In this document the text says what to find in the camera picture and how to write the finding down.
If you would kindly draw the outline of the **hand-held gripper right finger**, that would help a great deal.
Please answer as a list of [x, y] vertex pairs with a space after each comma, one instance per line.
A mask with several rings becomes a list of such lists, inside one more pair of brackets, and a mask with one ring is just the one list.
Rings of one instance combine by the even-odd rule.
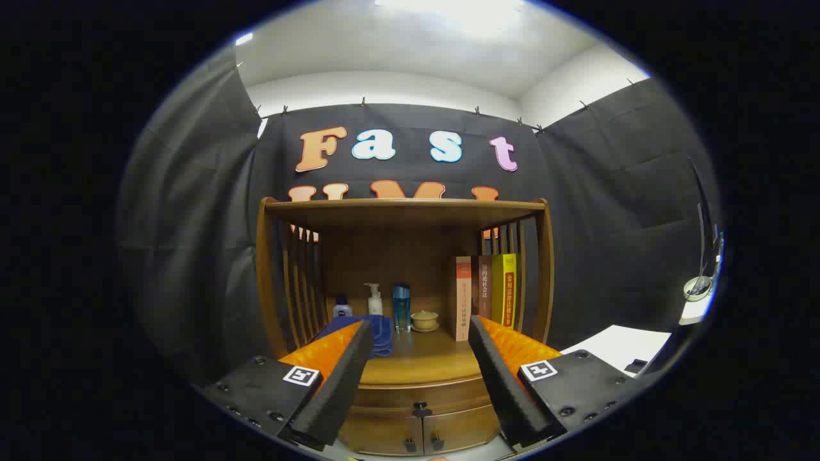
[[563, 354], [484, 317], [471, 317], [468, 342], [515, 449], [579, 432], [638, 391], [635, 378], [587, 350]]

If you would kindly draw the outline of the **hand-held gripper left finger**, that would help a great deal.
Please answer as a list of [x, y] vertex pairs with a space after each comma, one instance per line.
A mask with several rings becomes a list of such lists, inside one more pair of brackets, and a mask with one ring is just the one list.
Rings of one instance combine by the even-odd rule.
[[282, 358], [255, 356], [199, 393], [267, 439], [322, 451], [347, 419], [373, 339], [360, 320]]

